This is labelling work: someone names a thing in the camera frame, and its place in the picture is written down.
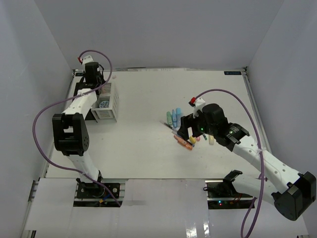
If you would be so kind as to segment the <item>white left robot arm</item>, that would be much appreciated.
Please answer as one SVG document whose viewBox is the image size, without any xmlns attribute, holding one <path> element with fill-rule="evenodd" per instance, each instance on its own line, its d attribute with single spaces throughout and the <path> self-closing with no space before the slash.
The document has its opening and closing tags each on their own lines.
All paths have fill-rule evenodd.
<svg viewBox="0 0 317 238">
<path fill-rule="evenodd" d="M 94 198 L 99 198 L 104 194 L 105 186 L 100 182 L 101 172 L 88 153 L 90 139 L 85 118 L 99 95 L 98 90 L 90 91 L 105 81 L 98 62 L 88 62 L 84 68 L 84 76 L 75 87 L 77 98 L 61 114 L 55 114 L 52 118 L 53 138 L 55 149 L 66 156 L 79 171 L 77 181 L 89 183 L 87 191 Z"/>
</svg>

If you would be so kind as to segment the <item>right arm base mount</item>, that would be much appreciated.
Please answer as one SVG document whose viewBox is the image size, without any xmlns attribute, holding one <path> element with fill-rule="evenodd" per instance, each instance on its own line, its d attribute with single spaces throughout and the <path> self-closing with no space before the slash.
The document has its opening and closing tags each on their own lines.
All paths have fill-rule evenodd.
<svg viewBox="0 0 317 238">
<path fill-rule="evenodd" d="M 253 197 L 238 193 L 222 180 L 207 180 L 203 191 L 207 194 L 209 210 L 248 209 Z"/>
</svg>

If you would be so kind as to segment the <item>light blue L-point highlighter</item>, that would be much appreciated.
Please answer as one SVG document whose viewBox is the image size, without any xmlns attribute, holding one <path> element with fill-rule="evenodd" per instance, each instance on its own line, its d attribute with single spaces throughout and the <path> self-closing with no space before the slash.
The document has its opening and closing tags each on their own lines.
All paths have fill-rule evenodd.
<svg viewBox="0 0 317 238">
<path fill-rule="evenodd" d="M 176 123 L 177 127 L 181 126 L 181 117 L 182 117 L 182 111 L 180 108 L 176 108 Z"/>
</svg>

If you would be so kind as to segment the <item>green capped highlighter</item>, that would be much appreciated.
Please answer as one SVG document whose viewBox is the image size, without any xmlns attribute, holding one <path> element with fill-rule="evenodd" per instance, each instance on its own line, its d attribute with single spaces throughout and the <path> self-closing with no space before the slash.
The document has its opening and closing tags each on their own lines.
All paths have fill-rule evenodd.
<svg viewBox="0 0 317 238">
<path fill-rule="evenodd" d="M 166 122 L 168 125 L 173 125 L 172 115 L 170 111 L 166 112 Z"/>
</svg>

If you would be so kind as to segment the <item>black slotted organizer box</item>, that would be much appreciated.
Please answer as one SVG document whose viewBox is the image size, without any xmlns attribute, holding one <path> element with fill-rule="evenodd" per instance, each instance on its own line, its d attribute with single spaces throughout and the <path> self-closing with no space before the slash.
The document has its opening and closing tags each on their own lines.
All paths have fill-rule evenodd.
<svg viewBox="0 0 317 238">
<path fill-rule="evenodd" d="M 97 86 L 97 84 L 95 84 L 95 83 L 78 82 L 75 85 L 75 90 L 74 90 L 73 96 L 77 96 L 79 94 L 80 90 L 85 89 L 86 91 L 90 91 L 90 90 L 96 88 L 96 86 Z M 96 102 L 96 100 L 91 104 L 90 109 L 88 110 L 88 112 L 85 116 L 85 120 L 96 120 L 94 114 L 91 111 L 91 108 L 95 102 Z"/>
</svg>

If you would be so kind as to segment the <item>yellow highlighter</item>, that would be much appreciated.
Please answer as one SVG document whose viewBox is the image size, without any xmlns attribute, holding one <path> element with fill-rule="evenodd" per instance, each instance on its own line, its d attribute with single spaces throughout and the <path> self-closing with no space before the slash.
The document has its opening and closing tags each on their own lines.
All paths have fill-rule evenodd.
<svg viewBox="0 0 317 238">
<path fill-rule="evenodd" d="M 209 135 L 209 145 L 214 145 L 214 137 Z"/>
</svg>

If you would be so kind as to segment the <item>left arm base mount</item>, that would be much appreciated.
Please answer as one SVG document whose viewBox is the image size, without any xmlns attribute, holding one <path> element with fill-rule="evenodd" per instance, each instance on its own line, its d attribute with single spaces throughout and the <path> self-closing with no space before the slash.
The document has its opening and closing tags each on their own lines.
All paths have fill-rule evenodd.
<svg viewBox="0 0 317 238">
<path fill-rule="evenodd" d="M 90 208 L 114 208 L 120 207 L 124 198 L 124 189 L 118 182 L 103 183 L 99 186 L 95 183 L 79 183 L 76 188 L 73 206 Z"/>
</svg>

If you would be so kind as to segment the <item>black gel pen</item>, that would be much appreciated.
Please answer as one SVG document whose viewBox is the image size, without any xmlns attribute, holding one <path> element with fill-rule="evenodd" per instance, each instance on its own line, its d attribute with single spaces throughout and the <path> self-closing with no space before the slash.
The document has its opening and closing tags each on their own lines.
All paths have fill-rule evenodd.
<svg viewBox="0 0 317 238">
<path fill-rule="evenodd" d="M 163 124 L 164 126 L 166 126 L 167 128 L 169 128 L 172 131 L 172 133 L 177 134 L 177 129 L 173 128 L 173 126 L 171 126 L 171 125 L 169 125 L 161 120 L 160 120 L 160 123 Z"/>
</svg>

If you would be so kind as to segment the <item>yellow highlighter cap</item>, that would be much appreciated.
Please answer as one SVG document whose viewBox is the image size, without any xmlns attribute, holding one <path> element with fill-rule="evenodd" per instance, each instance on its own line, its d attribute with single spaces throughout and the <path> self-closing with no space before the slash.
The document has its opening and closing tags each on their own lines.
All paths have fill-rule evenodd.
<svg viewBox="0 0 317 238">
<path fill-rule="evenodd" d="M 195 144 L 197 143 L 196 138 L 193 137 L 193 136 L 190 136 L 190 137 L 189 137 L 189 141 L 190 141 L 190 143 L 191 143 L 192 145 L 195 145 Z"/>
</svg>

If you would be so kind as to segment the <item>blue gel pen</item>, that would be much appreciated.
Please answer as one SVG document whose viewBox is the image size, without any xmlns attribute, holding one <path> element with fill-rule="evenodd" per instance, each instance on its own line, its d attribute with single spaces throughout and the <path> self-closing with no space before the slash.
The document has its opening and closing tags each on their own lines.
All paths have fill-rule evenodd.
<svg viewBox="0 0 317 238">
<path fill-rule="evenodd" d="M 195 146 L 190 141 L 185 140 L 181 136 L 179 136 L 176 131 L 172 131 L 172 133 L 174 135 L 174 139 L 177 140 L 177 142 L 180 143 L 183 147 L 189 147 L 189 146 L 194 147 Z"/>
</svg>

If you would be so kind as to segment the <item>blue uncapped highlighter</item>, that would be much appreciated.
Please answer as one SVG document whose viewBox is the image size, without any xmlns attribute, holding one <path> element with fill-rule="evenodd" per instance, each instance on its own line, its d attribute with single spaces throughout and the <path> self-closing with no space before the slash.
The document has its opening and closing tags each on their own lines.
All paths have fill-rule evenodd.
<svg viewBox="0 0 317 238">
<path fill-rule="evenodd" d="M 172 110 L 172 125 L 174 128 L 177 128 L 177 116 L 174 109 Z"/>
</svg>

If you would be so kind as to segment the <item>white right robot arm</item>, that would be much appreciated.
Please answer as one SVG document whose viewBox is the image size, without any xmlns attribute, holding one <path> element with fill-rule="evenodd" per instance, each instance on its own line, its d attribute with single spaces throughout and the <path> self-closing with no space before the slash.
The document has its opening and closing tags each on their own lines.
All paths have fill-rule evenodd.
<svg viewBox="0 0 317 238">
<path fill-rule="evenodd" d="M 301 173 L 260 148 L 245 128 L 227 120 L 218 104 L 202 103 L 192 114 L 183 116 L 177 134 L 188 140 L 189 129 L 194 137 L 213 136 L 219 145 L 245 159 L 264 176 L 260 181 L 233 170 L 223 179 L 228 197 L 244 193 L 263 198 L 290 221 L 297 220 L 316 200 L 317 179 L 312 173 Z"/>
</svg>

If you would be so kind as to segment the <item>white slotted organizer box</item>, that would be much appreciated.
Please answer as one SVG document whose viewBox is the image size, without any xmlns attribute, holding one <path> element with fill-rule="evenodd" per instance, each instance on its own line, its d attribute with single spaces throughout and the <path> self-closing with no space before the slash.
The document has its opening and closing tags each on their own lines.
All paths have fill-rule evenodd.
<svg viewBox="0 0 317 238">
<path fill-rule="evenodd" d="M 107 83 L 97 96 L 97 101 L 91 108 L 91 112 L 97 122 L 111 119 L 117 121 L 119 107 L 119 93 L 115 82 Z"/>
</svg>

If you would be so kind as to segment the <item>orange highlighter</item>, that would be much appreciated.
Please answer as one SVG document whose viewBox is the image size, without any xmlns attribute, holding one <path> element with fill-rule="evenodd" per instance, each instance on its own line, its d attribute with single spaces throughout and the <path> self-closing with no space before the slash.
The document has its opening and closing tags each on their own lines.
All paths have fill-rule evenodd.
<svg viewBox="0 0 317 238">
<path fill-rule="evenodd" d="M 177 143 L 180 144 L 181 146 L 183 146 L 184 148 L 186 148 L 190 151 L 193 149 L 193 146 L 189 142 L 182 139 L 181 137 L 179 137 L 177 135 L 174 135 L 173 137 L 177 141 Z"/>
</svg>

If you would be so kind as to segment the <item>blue white tape roll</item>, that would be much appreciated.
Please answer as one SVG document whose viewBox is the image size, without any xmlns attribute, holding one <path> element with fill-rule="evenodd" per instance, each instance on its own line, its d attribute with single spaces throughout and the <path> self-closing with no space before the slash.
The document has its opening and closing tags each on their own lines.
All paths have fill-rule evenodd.
<svg viewBox="0 0 317 238">
<path fill-rule="evenodd" d="M 109 100 L 103 100 L 99 103 L 99 108 L 108 108 L 109 107 Z"/>
</svg>

